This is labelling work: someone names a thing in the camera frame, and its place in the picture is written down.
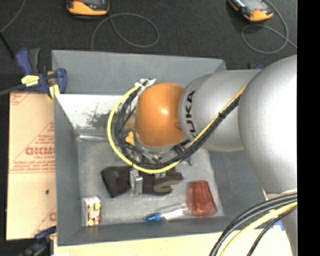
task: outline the cardboard sheet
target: cardboard sheet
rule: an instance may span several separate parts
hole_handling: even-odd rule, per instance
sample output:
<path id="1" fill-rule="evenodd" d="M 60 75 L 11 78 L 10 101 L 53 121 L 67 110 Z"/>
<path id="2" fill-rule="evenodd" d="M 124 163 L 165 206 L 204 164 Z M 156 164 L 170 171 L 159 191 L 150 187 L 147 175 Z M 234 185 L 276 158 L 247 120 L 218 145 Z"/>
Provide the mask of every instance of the cardboard sheet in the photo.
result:
<path id="1" fill-rule="evenodd" d="M 32 238 L 56 224 L 53 100 L 17 91 L 9 102 L 6 239 Z"/>

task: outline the yellow cable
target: yellow cable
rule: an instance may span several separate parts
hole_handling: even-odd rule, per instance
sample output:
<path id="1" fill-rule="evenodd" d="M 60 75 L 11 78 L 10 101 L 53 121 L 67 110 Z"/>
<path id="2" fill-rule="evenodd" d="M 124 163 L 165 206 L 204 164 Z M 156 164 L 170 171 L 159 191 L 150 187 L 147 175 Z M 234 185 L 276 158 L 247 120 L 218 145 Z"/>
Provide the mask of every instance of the yellow cable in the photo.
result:
<path id="1" fill-rule="evenodd" d="M 128 158 L 126 158 L 116 147 L 113 139 L 112 139 L 112 132 L 111 132 L 111 123 L 112 123 L 112 119 L 114 117 L 115 112 L 117 111 L 119 105 L 131 94 L 133 94 L 136 90 L 138 90 L 139 86 L 135 86 L 132 89 L 130 89 L 129 91 L 127 91 L 117 102 L 116 104 L 113 106 L 108 121 L 107 121 L 107 127 L 106 127 L 106 133 L 107 133 L 107 137 L 109 139 L 110 145 L 112 147 L 112 149 L 114 150 L 114 152 L 128 165 L 136 168 L 139 171 L 145 172 L 145 173 L 149 173 L 149 174 L 158 174 L 158 173 L 163 173 L 165 171 L 168 171 L 170 169 L 172 169 L 173 167 L 175 167 L 177 164 L 179 164 L 181 162 L 181 160 L 178 160 L 176 162 L 173 162 L 169 165 L 167 165 L 166 167 L 163 168 L 159 168 L 159 169 L 146 169 L 146 168 L 142 168 L 139 165 L 136 165 L 135 163 L 133 163 L 131 160 L 129 160 Z M 237 97 L 239 97 L 243 91 L 245 90 L 246 85 L 223 107 L 223 109 L 220 111 L 223 112 L 226 108 L 228 108 Z M 211 122 L 199 133 L 199 135 L 188 145 L 188 147 L 190 147 L 192 144 L 194 144 L 207 130 L 208 128 L 212 125 L 212 123 L 214 121 L 216 121 L 216 119 L 219 117 L 219 113 L 211 120 Z"/>
<path id="2" fill-rule="evenodd" d="M 132 88 L 131 90 L 129 90 L 128 92 L 126 92 L 117 102 L 116 104 L 113 106 L 108 121 L 107 121 L 107 126 L 106 126 L 106 133 L 107 133 L 107 137 L 109 139 L 110 145 L 112 147 L 112 149 L 114 150 L 114 152 L 128 165 L 136 168 L 139 171 L 145 172 L 145 173 L 149 173 L 149 174 L 156 174 L 156 173 L 162 173 L 165 171 L 168 171 L 170 169 L 172 169 L 173 167 L 175 167 L 178 163 L 180 163 L 180 161 L 174 162 L 172 164 L 169 164 L 168 166 L 161 168 L 161 169 L 146 169 L 146 168 L 142 168 L 138 165 L 136 165 L 135 163 L 133 163 L 132 161 L 130 161 L 129 159 L 127 159 L 116 147 L 113 139 L 112 139 L 112 133 L 111 133 L 111 123 L 112 123 L 112 119 L 114 117 L 115 112 L 117 111 L 117 108 L 119 107 L 119 105 L 131 94 L 133 94 L 137 89 L 139 88 L 139 86 L 136 86 L 134 88 Z"/>
<path id="3" fill-rule="evenodd" d="M 233 96 L 233 98 L 223 107 L 223 109 L 221 109 L 221 112 L 225 111 L 235 100 L 236 98 L 238 98 L 245 90 L 245 88 L 247 87 L 247 85 L 245 85 L 244 87 L 241 88 L 240 91 L 238 91 L 238 93 Z M 219 117 L 219 113 L 211 120 L 211 122 L 198 134 L 197 137 L 195 137 L 195 139 L 189 144 L 188 147 L 190 147 L 193 143 L 195 143 L 205 132 L 206 130 L 209 129 L 209 127 L 216 121 L 216 119 Z"/>
<path id="4" fill-rule="evenodd" d="M 289 203 L 289 204 L 287 204 L 285 206 L 282 206 L 282 207 L 280 207 L 278 209 L 275 209 L 275 210 L 267 213 L 266 215 L 262 216 L 261 218 L 257 219 L 256 221 L 252 222 L 250 225 L 248 225 L 245 228 L 243 228 L 239 233 L 237 233 L 228 242 L 228 244 L 222 250 L 220 256 L 223 256 L 226 253 L 226 251 L 228 250 L 228 248 L 231 246 L 231 244 L 233 244 L 235 241 L 237 241 L 238 239 L 243 237 L 247 232 L 249 232 L 251 230 L 254 230 L 255 228 L 257 228 L 260 225 L 262 225 L 263 223 L 266 223 L 267 221 L 271 220 L 272 218 L 275 218 L 275 217 L 285 213 L 286 211 L 290 210 L 291 208 L 293 208 L 293 207 L 295 207 L 297 205 L 298 205 L 297 202 Z"/>

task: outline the orange device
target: orange device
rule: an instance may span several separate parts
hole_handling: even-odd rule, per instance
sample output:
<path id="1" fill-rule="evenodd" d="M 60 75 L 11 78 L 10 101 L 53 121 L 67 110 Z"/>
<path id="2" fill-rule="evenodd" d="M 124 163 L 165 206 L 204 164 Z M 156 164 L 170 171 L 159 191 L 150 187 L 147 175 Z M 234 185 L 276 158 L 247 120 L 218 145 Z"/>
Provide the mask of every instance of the orange device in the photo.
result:
<path id="1" fill-rule="evenodd" d="M 251 22 L 261 22 L 271 18 L 274 13 L 261 0 L 228 0 L 229 4 Z"/>
<path id="2" fill-rule="evenodd" d="M 109 11 L 108 0 L 67 0 L 67 10 L 76 18 L 90 19 L 106 15 Z"/>

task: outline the black wire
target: black wire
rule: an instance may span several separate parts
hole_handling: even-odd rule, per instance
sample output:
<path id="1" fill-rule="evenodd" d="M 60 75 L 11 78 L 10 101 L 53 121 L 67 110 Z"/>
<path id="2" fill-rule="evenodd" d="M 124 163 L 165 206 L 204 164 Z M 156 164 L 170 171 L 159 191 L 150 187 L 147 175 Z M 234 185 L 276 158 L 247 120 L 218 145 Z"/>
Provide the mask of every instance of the black wire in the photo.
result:
<path id="1" fill-rule="evenodd" d="M 263 231 L 259 234 L 259 236 L 256 238 L 256 240 L 254 241 L 252 247 L 250 248 L 248 254 L 246 256 L 251 256 L 254 253 L 254 250 L 257 248 L 258 243 L 261 241 L 261 239 L 263 238 L 263 236 L 267 233 L 267 231 L 279 220 L 281 220 L 283 217 L 287 216 L 289 213 L 291 213 L 293 210 L 295 210 L 297 208 L 297 206 L 289 209 L 288 211 L 286 211 L 285 213 L 279 215 L 277 218 L 275 218 L 274 220 L 272 220 L 264 229 Z"/>
<path id="2" fill-rule="evenodd" d="M 109 4 L 109 11 L 108 11 L 108 17 L 104 18 L 94 29 L 93 33 L 92 33 L 92 36 L 91 36 L 91 43 L 90 43 L 90 48 L 91 50 L 94 49 L 94 41 L 95 41 L 95 36 L 96 36 L 96 33 L 98 31 L 98 29 L 100 28 L 100 26 L 105 23 L 107 20 L 110 20 L 110 23 L 111 23 L 111 26 L 112 28 L 114 29 L 115 33 L 123 40 L 125 41 L 127 44 L 131 45 L 131 46 L 134 46 L 134 47 L 139 47 L 139 48 L 149 48 L 149 47 L 152 47 L 154 46 L 155 44 L 158 43 L 159 39 L 160 39 L 160 32 L 159 32 L 159 29 L 158 27 L 156 26 L 156 24 L 154 24 L 150 19 L 142 16 L 142 15 L 139 15 L 139 14 L 136 14 L 136 13 L 131 13 L 131 12 L 122 12 L 122 13 L 116 13 L 116 14 L 111 14 L 111 11 L 110 11 L 110 2 L 108 2 Z M 121 16 L 131 16 L 131 17 L 137 17 L 137 18 L 140 18 L 142 20 L 145 20 L 147 21 L 148 23 L 150 23 L 155 32 L 156 32 L 156 39 L 150 43 L 150 44 L 137 44 L 137 43 L 133 43 L 133 42 L 130 42 L 129 40 L 127 40 L 126 38 L 124 38 L 121 33 L 117 30 L 117 27 L 115 26 L 114 24 L 114 21 L 113 21 L 113 18 L 115 17 L 121 17 Z"/>
<path id="3" fill-rule="evenodd" d="M 202 134 L 202 136 L 200 136 L 200 138 L 197 141 L 195 141 L 191 146 L 187 147 L 186 150 L 184 150 L 182 153 L 180 153 L 177 156 L 171 158 L 170 160 L 167 160 L 166 162 L 162 162 L 162 163 L 151 163 L 151 162 L 141 163 L 141 162 L 137 162 L 135 159 L 133 159 L 131 157 L 131 154 L 128 152 L 128 150 L 126 148 L 125 138 L 123 138 L 123 136 L 121 136 L 121 134 L 119 134 L 119 129 L 120 129 L 120 131 L 123 131 L 123 127 L 124 127 L 124 124 L 123 123 L 121 124 L 121 117 L 123 115 L 125 115 L 125 113 L 127 112 L 127 109 L 129 108 L 129 106 L 131 105 L 132 101 L 134 100 L 134 98 L 136 97 L 137 94 L 138 94 L 138 92 L 136 92 L 136 91 L 133 94 L 131 94 L 126 99 L 126 101 L 122 105 L 120 111 L 118 112 L 119 119 L 116 122 L 115 137 L 117 139 L 117 142 L 119 143 L 119 147 L 120 147 L 122 153 L 124 153 L 124 155 L 131 162 L 133 162 L 136 165 L 139 165 L 142 168 L 146 168 L 146 169 L 160 169 L 160 168 L 164 168 L 168 165 L 171 165 L 172 163 L 175 163 L 177 161 L 184 161 L 184 160 L 188 159 L 192 154 L 194 154 L 206 142 L 206 140 L 214 132 L 214 130 L 217 128 L 217 126 L 221 123 L 221 121 L 239 104 L 239 100 L 240 100 L 240 96 L 241 96 L 241 95 L 239 95 L 232 102 L 232 104 L 230 104 L 224 111 L 220 112 L 218 118 L 211 124 L 211 126 L 205 131 L 205 133 Z M 130 148 L 132 150 L 135 150 L 137 147 L 131 146 Z"/>
<path id="4" fill-rule="evenodd" d="M 239 226 L 244 224 L 245 222 L 252 222 L 253 218 L 256 218 L 257 216 L 264 214 L 270 210 L 273 210 L 275 208 L 285 206 L 290 203 L 294 203 L 297 201 L 297 193 L 289 194 L 289 195 L 283 195 L 265 202 L 262 202 L 260 204 L 257 204 L 248 210 L 241 213 L 238 217 L 236 217 L 223 231 L 218 241 L 215 243 L 214 247 L 212 248 L 210 252 L 210 256 L 216 256 L 222 243 L 228 238 L 228 236 L 236 230 Z"/>

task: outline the gray bin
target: gray bin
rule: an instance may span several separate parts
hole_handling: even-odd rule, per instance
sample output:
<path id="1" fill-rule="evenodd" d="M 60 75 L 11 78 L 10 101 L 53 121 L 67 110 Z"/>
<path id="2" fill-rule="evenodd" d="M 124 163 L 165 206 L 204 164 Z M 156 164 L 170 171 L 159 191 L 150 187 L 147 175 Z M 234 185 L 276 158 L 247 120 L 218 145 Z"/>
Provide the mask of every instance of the gray bin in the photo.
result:
<path id="1" fill-rule="evenodd" d="M 110 106 L 141 78 L 156 78 L 187 86 L 194 79 L 225 70 L 219 59 L 55 50 L 52 69 L 65 68 L 68 86 L 55 99 L 55 155 L 57 244 L 79 245 L 106 241 L 149 239 L 221 232 L 264 195 L 243 151 L 198 150 L 193 166 L 177 166 L 184 180 L 165 197 L 133 195 L 110 198 L 100 171 L 124 165 L 105 139 Z M 171 221 L 146 222 L 156 206 L 183 201 L 189 181 L 209 182 L 218 212 L 212 217 L 185 216 Z M 85 227 L 81 197 L 99 196 L 101 223 Z"/>

